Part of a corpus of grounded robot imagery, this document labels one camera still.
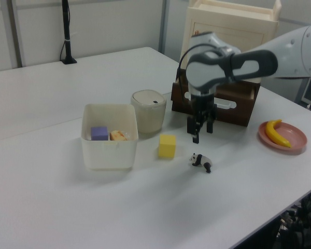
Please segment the panda figurine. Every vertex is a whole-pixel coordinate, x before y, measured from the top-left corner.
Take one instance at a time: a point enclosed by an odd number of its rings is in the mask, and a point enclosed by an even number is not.
[[[211,173],[212,161],[207,157],[204,157],[202,154],[196,155],[195,153],[191,156],[189,161],[192,162],[192,165],[198,166],[203,165],[207,173]]]

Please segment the purple block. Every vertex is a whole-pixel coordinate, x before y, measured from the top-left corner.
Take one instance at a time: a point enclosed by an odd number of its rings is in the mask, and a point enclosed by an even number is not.
[[[91,140],[95,141],[107,141],[108,132],[106,126],[91,127]]]

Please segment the block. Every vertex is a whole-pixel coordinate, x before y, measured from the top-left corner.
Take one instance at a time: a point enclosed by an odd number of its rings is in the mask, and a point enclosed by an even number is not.
[[[174,158],[175,149],[176,149],[176,136],[160,134],[158,156]]]
[[[91,140],[94,141],[107,141],[108,131],[106,126],[91,127]]]

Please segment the banana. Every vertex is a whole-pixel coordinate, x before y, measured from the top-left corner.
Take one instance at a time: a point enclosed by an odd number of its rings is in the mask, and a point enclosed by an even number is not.
[[[281,136],[279,133],[277,133],[277,131],[274,129],[274,127],[280,122],[282,122],[281,119],[271,120],[267,122],[266,127],[265,127],[266,135],[275,144],[291,148],[290,142],[287,139],[285,139],[283,136]]]

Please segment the yellow cube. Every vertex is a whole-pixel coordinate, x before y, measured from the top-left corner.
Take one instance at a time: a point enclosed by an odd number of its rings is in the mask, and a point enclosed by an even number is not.
[[[174,158],[175,149],[176,149],[176,136],[160,134],[158,156]]]

